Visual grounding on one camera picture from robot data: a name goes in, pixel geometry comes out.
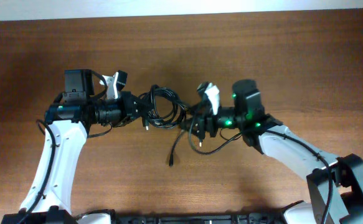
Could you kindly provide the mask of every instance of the white wall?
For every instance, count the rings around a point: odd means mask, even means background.
[[[363,8],[363,0],[0,0],[0,21]]]

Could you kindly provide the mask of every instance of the cable tip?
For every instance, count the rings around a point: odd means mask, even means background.
[[[173,166],[173,154],[170,155],[170,159],[169,159],[169,167]]]

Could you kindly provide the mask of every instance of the wooden surface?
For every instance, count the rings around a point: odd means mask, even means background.
[[[31,187],[44,142],[34,120],[63,91],[71,68],[122,69],[125,90],[138,95],[158,84],[191,104],[208,80],[231,105],[232,84],[252,78],[266,111],[297,135],[363,158],[363,9],[0,22],[0,221]],[[170,169],[176,136],[147,132],[139,120],[89,139],[73,182],[73,214],[224,213],[309,200],[303,180],[242,141],[200,156],[184,138]],[[204,149],[222,141],[205,140]]]

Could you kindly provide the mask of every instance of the brown tabletop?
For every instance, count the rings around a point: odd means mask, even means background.
[[[190,104],[198,84],[211,81],[232,105],[232,84],[252,78],[266,111],[297,135],[363,158],[363,9],[0,22],[0,221],[31,187],[44,143],[34,121],[73,68],[121,69],[129,73],[125,90],[138,95],[158,84]],[[309,200],[305,181],[241,140],[200,156],[183,138],[169,168],[177,134],[146,131],[137,120],[89,139],[72,214],[224,213]],[[223,141],[208,138],[204,149]]]

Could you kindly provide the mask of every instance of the robotic arm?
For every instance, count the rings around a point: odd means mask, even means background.
[[[94,95],[93,76],[105,86],[105,90],[97,95]],[[89,135],[91,125],[117,128],[142,116],[143,126],[148,128],[145,119],[154,106],[130,92],[120,91],[126,84],[126,77],[127,73],[122,71],[113,77],[104,77],[92,70],[65,71],[65,92],[45,113],[45,133],[49,134],[45,135],[32,187],[20,212],[5,215],[3,224],[115,222],[113,210],[86,214],[76,221],[70,215],[70,195],[80,151],[87,138],[99,136]],[[223,107],[218,88],[211,83],[201,84],[197,92],[202,101],[189,108],[192,118],[184,119],[180,128],[188,131],[189,136],[197,136],[200,142],[206,133],[213,138],[219,129],[238,128],[238,135],[248,146],[280,161],[307,180],[313,205],[299,203],[290,207],[283,212],[283,222],[280,223],[321,223],[324,213],[329,213],[328,218],[325,215],[327,224],[363,223],[362,159],[354,154],[339,157],[324,152],[297,137],[270,114],[265,114],[260,92],[253,80],[240,80],[232,90],[234,107]],[[352,192],[340,195],[337,190],[340,186],[351,186]],[[247,220],[254,224],[270,223],[259,219],[255,223],[253,214]]]

